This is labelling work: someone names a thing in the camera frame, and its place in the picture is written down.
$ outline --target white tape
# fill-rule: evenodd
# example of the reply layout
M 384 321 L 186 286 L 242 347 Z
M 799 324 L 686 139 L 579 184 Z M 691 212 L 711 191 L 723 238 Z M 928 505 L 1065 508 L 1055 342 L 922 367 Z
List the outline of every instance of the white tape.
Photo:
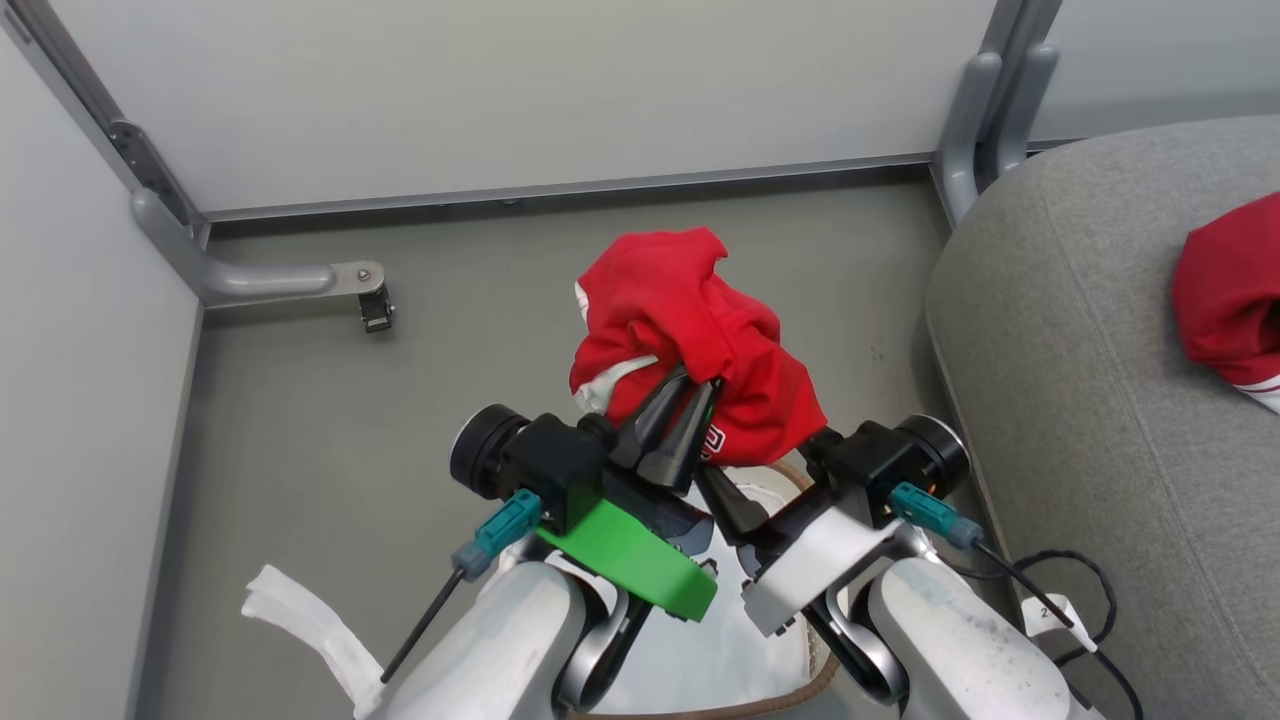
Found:
M 383 667 L 338 614 L 270 565 L 246 587 L 250 592 L 241 615 L 282 628 L 319 652 L 355 703 L 352 717 L 365 720 L 383 701 Z
M 1084 650 L 1089 652 L 1097 652 L 1098 646 L 1089 638 L 1089 632 L 1084 628 L 1084 623 L 1080 621 L 1080 615 L 1071 607 L 1071 601 L 1066 600 L 1066 596 L 1057 593 L 1044 593 L 1053 605 L 1059 606 L 1071 623 L 1075 623 L 1074 628 L 1069 632 L 1075 635 L 1076 642 L 1084 646 Z M 1023 624 L 1027 628 L 1027 637 L 1034 638 L 1036 635 L 1047 633 L 1056 629 L 1068 629 L 1061 620 L 1057 619 L 1048 607 L 1044 606 L 1038 598 L 1028 597 L 1023 601 Z

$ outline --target white wall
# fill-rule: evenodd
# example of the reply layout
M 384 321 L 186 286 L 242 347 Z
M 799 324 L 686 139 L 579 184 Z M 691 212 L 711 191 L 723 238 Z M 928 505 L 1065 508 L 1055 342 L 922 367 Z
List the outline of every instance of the white wall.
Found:
M 0 716 L 122 719 L 198 307 L 6 37 L 0 94 Z
M 1280 113 L 1276 0 L 1065 0 L 1032 140 Z
M 216 217 L 931 152 L 995 0 L 51 4 Z

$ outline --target gray cushion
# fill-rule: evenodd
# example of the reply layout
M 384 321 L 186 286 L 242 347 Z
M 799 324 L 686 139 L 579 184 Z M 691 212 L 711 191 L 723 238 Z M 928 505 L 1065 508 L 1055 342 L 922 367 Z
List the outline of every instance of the gray cushion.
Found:
M 1120 615 L 1102 647 L 1148 717 L 1280 716 L 1280 418 L 1188 363 L 1170 309 L 1187 233 L 1276 190 L 1275 117 L 1069 145 L 978 200 L 929 288 L 1001 542 L 1103 566 Z M 1097 632 L 1092 575 L 1032 575 Z M 1068 678 L 1130 716 L 1093 659 Z

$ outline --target red cloth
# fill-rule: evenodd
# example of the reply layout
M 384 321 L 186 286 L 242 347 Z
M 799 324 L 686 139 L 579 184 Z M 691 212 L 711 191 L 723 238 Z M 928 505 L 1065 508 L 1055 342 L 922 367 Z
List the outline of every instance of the red cloth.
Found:
M 712 232 L 620 237 L 579 279 L 588 337 L 570 370 L 577 391 L 613 365 L 655 355 L 625 375 L 607 416 L 620 424 L 684 360 L 701 383 L 724 378 L 707 452 L 717 465 L 763 465 L 827 424 L 809 373 L 778 345 L 777 315 L 716 274 L 728 252 Z
M 1192 231 L 1174 313 L 1188 357 L 1275 407 L 1262 393 L 1280 391 L 1280 193 Z

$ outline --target black cable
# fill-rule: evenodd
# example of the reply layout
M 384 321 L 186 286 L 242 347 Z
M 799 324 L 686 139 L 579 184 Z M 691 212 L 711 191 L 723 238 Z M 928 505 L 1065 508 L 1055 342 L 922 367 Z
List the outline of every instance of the black cable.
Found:
M 1005 573 L 983 573 L 980 570 L 974 570 L 973 568 L 965 568 L 963 565 L 956 565 L 955 562 L 951 562 L 950 560 L 947 560 L 946 557 L 942 557 L 941 555 L 938 556 L 938 560 L 941 560 L 942 564 L 946 565 L 947 568 L 951 568 L 952 570 L 955 570 L 957 575 L 963 575 L 965 578 L 970 578 L 970 579 L 974 579 L 974 580 L 982 580 L 982 582 L 987 582 L 987 583 L 993 583 L 993 582 L 997 582 L 997 580 L 1007 580 L 1009 579 L 1009 575 L 1005 574 Z
M 1116 679 L 1116 683 L 1120 683 L 1120 689 L 1124 691 L 1125 697 L 1129 698 L 1129 705 L 1133 706 L 1133 720 L 1143 720 L 1146 715 L 1142 711 L 1142 701 L 1138 700 L 1138 692 L 1129 684 L 1129 678 L 1125 678 L 1124 673 L 1116 667 L 1116 664 L 1111 662 L 1111 659 L 1101 650 L 1094 651 L 1093 657 L 1097 657 L 1098 662 L 1107 669 L 1107 673 L 1111 673 L 1111 676 Z
M 1044 560 L 1051 560 L 1055 557 L 1075 560 L 1076 562 L 1080 562 L 1082 565 L 1092 570 L 1094 575 L 1097 575 L 1098 584 L 1102 585 L 1102 594 L 1105 594 L 1107 598 L 1107 618 L 1102 623 L 1102 629 L 1098 630 L 1098 634 L 1093 635 L 1091 639 L 1093 641 L 1094 644 L 1101 643 L 1103 639 L 1106 639 L 1107 635 L 1111 634 L 1112 628 L 1115 628 L 1116 614 L 1119 611 L 1119 602 L 1116 601 L 1115 588 L 1111 587 L 1111 580 L 1107 578 L 1107 574 L 1102 571 L 1102 568 L 1097 562 L 1089 560 L 1088 557 L 1074 550 L 1042 550 L 1041 552 L 1037 552 L 1034 555 L 1028 555 L 1027 557 L 1023 557 L 1018 562 L 1014 562 L 1014 568 L 1019 570 L 1025 570 L 1033 565 L 1043 562 Z M 1078 647 L 1055 660 L 1053 665 L 1056 665 L 1057 667 L 1062 667 L 1068 662 L 1075 660 L 1076 657 L 1082 657 L 1087 653 L 1088 651 L 1085 648 Z M 1102 652 L 1102 650 L 1094 651 L 1093 655 L 1094 657 L 1098 659 L 1098 662 L 1101 662 L 1102 666 L 1106 667 L 1108 673 L 1111 673 L 1111 676 L 1115 678 L 1116 683 L 1120 684 L 1120 689 L 1124 691 L 1125 697 L 1129 698 L 1129 705 L 1133 707 L 1134 720 L 1143 720 L 1144 714 L 1142 710 L 1142 701 L 1138 700 L 1138 693 L 1137 691 L 1133 689 L 1133 685 L 1129 684 L 1129 679 L 1125 678 L 1124 673 L 1121 673 L 1119 667 L 1116 667 L 1115 662 L 1111 662 L 1111 659 L 1107 657 Z
M 404 662 L 404 659 L 408 657 L 410 651 L 413 650 L 415 644 L 417 644 L 419 638 L 421 638 L 422 633 L 426 632 L 426 626 L 431 624 L 431 620 L 435 620 L 440 609 L 444 607 L 444 601 L 449 600 L 449 596 L 453 594 L 453 588 L 458 587 L 458 583 L 462 582 L 462 575 L 465 574 L 465 570 L 458 568 L 452 575 L 449 575 L 448 582 L 445 582 L 444 587 L 440 588 L 440 593 L 431 601 L 431 606 L 426 609 L 426 612 L 422 614 L 422 619 L 413 626 L 413 632 L 408 634 L 404 644 L 396 651 L 396 657 L 392 659 L 390 665 L 387 666 L 387 671 L 383 673 L 383 676 L 380 678 L 384 685 L 392 679 L 396 670 L 399 670 L 401 662 Z
M 978 552 L 986 555 L 988 560 L 1000 566 L 1000 569 L 1007 573 L 1011 578 L 1018 580 L 1018 583 L 1024 588 L 1027 588 L 1028 592 L 1034 594 L 1036 600 L 1041 601 L 1041 603 L 1043 603 L 1044 607 L 1048 609 L 1048 611 L 1052 612 L 1053 616 L 1057 618 L 1057 620 L 1062 623 L 1065 628 L 1070 629 L 1075 626 L 1075 623 L 1066 616 L 1066 612 L 1062 612 L 1062 609 L 1059 607 L 1056 602 L 1053 602 L 1052 600 L 1048 598 L 1048 596 L 1044 594 L 1044 591 L 1039 589 L 1036 585 L 1036 583 L 1030 580 L 1030 578 L 1024 575 L 1023 571 L 1019 570 L 1018 568 L 1014 568 L 1007 560 L 1005 560 L 1002 555 L 1000 555 L 995 550 L 991 550 L 982 542 L 973 543 L 973 547 Z
M 1116 612 L 1119 611 L 1119 603 L 1116 602 L 1116 592 L 1115 588 L 1111 587 L 1111 580 L 1107 579 L 1107 574 L 1102 571 L 1102 568 L 1100 568 L 1097 562 L 1089 560 L 1088 557 L 1085 557 L 1079 552 L 1075 552 L 1074 550 L 1043 550 L 1034 555 L 1028 555 L 1027 557 L 1023 557 L 1018 562 L 1014 562 L 1014 568 L 1018 568 L 1019 570 L 1025 570 L 1033 565 L 1043 562 L 1044 560 L 1051 560 L 1055 557 L 1075 560 L 1076 562 L 1080 562 L 1089 570 L 1093 570 L 1093 574 L 1097 575 L 1098 584 L 1102 585 L 1102 594 L 1105 594 L 1107 598 L 1107 618 L 1106 620 L 1102 621 L 1102 629 L 1098 630 L 1098 634 L 1093 635 L 1091 639 L 1093 641 L 1094 644 L 1101 643 L 1107 638 L 1107 635 L 1111 634 L 1111 629 L 1115 628 L 1116 625 Z M 1061 667 L 1068 662 L 1075 660 L 1076 657 L 1083 656 L 1085 652 L 1088 651 L 1084 650 L 1083 647 L 1078 647 L 1055 660 L 1053 665 Z

